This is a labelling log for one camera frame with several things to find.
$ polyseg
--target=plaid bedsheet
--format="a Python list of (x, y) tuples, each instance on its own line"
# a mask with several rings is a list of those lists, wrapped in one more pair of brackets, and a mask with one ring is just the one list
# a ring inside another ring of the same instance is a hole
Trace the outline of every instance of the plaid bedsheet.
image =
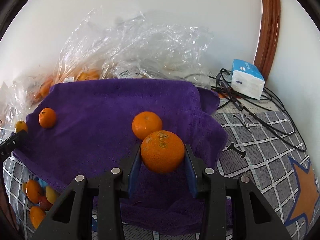
[[(281, 112), (257, 113), (265, 122), (285, 132), (292, 131), (288, 118)], [(271, 132), (263, 128), (258, 122), (244, 114), (219, 113), (213, 117), (222, 125), (229, 135), (228, 142), (218, 160), (216, 170), (223, 176), (238, 178), (248, 176), (254, 181), (271, 206), (275, 209), (293, 239), (302, 239), (312, 228), (319, 217), (319, 199), (315, 202), (312, 216), (290, 219), (294, 214), (292, 210), (298, 201), (301, 186), (296, 169), (310, 172), (309, 156), (290, 148), (287, 144), (276, 138)], [(297, 147), (303, 147), (301, 138), (297, 134), (282, 136)], [(239, 151), (246, 151), (246, 156), (230, 149), (234, 144)], [(22, 193), (21, 184), (34, 178), (28, 168), (19, 160), (11, 156), (4, 162), (4, 182), (17, 218), (24, 230), (25, 239), (30, 239), (34, 228), (29, 219), (30, 207), (33, 205)], [(92, 215), (92, 239), (97, 239), (94, 231), (96, 212)], [(167, 236), (155, 231), (146, 230), (136, 226), (124, 224), (126, 240), (196, 240), (199, 234), (183, 236)], [(226, 239), (232, 239), (232, 230), (227, 231)]]

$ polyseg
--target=wall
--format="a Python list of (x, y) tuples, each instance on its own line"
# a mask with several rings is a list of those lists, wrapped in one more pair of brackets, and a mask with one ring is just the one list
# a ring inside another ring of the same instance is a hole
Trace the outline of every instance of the wall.
[(275, 60), (267, 82), (295, 121), (320, 174), (320, 32), (297, 2), (281, 0)]
[(212, 70), (230, 68), (233, 58), (253, 62), (261, 0), (29, 0), (0, 42), (0, 84), (30, 68), (53, 68), (68, 36), (100, 5), (108, 26), (141, 11), (164, 23), (209, 27)]

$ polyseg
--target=barcode label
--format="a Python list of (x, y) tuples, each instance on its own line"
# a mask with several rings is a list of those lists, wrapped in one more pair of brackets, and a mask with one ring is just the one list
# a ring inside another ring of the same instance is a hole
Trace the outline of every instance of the barcode label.
[(75, 78), (74, 77), (71, 77), (71, 78), (65, 78), (63, 83), (70, 83), (70, 82), (73, 82), (75, 81)]
[(137, 69), (128, 69), (120, 73), (116, 73), (117, 78), (142, 78)]

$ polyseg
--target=orange star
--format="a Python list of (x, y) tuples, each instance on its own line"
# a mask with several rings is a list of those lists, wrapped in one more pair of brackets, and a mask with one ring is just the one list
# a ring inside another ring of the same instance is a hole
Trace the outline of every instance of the orange star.
[(294, 205), (285, 222), (285, 226), (290, 225), (298, 219), (304, 217), (307, 223), (307, 228), (312, 220), (315, 205), (319, 200), (319, 192), (316, 185), (315, 175), (313, 173), (312, 165), (309, 160), (308, 169), (306, 170), (298, 162), (290, 158), (291, 165), (294, 169), (298, 183), (298, 195)]

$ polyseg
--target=purple cloth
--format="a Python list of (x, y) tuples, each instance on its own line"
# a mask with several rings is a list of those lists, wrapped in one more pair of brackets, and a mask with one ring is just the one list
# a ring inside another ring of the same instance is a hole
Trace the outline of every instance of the purple cloth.
[[(26, 145), (15, 150), (23, 163), (62, 192), (78, 174), (88, 178), (117, 167), (120, 158), (141, 141), (131, 130), (134, 116), (152, 111), (163, 130), (190, 144), (195, 156), (214, 168), (225, 146), (225, 130), (210, 116), (220, 99), (189, 82), (113, 79), (55, 85), (27, 117)], [(40, 111), (56, 111), (57, 123), (43, 129)], [(137, 187), (121, 200), (124, 222), (168, 235), (199, 232), (204, 202), (193, 199), (183, 165), (170, 174), (156, 174), (142, 165)]]

